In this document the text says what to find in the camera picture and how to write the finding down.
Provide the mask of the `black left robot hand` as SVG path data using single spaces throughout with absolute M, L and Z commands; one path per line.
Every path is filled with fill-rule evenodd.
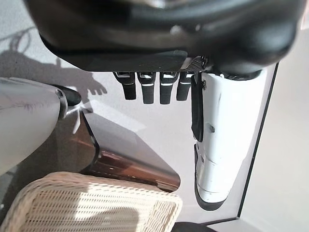
M 195 195 L 217 210 L 250 147 L 263 69 L 291 49 L 305 0 L 27 0 L 44 45 L 90 72 L 112 72 L 128 100 L 191 97 Z

